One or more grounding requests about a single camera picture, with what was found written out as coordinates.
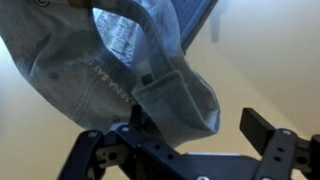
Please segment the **beige wall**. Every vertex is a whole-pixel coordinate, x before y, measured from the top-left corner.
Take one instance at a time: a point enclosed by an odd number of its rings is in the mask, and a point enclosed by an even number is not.
[[[319,133],[319,8],[318,1],[220,1],[187,57],[216,91],[221,130],[180,152],[258,157],[238,130],[243,107],[302,137]],[[22,79],[3,42],[0,99],[0,179],[55,179],[82,129]],[[113,168],[106,179],[126,178]]]

